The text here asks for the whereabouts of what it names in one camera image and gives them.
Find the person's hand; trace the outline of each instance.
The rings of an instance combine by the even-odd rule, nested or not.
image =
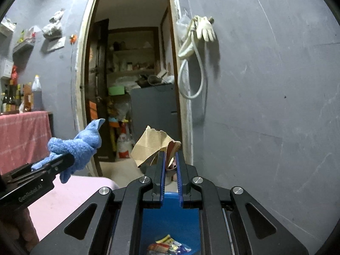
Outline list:
[[[3,219],[2,223],[13,240],[18,240],[20,235],[22,236],[25,240],[27,251],[30,252],[38,244],[39,238],[33,226],[28,208],[14,213],[10,218]]]

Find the small orange toy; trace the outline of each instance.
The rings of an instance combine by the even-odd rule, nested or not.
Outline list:
[[[70,36],[70,43],[74,44],[77,41],[77,38],[78,38],[77,35],[71,35]]]

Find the green container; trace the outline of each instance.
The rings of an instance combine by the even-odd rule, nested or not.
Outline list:
[[[124,95],[125,94],[124,86],[112,86],[108,89],[108,94],[110,96]]]

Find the dark wooden door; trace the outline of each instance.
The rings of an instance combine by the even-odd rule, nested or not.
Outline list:
[[[94,155],[98,175],[102,175],[99,161],[113,162],[113,154],[110,129],[108,122],[108,112],[106,107],[106,98],[108,97],[108,88],[106,84],[106,62],[108,53],[108,23],[105,19],[93,23],[89,30],[87,53],[85,66],[85,100],[86,100],[86,117],[90,123],[96,117],[104,118],[106,121],[99,129],[102,138],[102,146]]]

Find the blue bin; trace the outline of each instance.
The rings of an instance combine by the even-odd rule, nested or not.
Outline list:
[[[166,192],[160,209],[143,210],[139,255],[145,255],[150,244],[154,244],[168,234],[192,249],[185,255],[199,254],[201,236],[198,209],[182,209],[178,193]]]

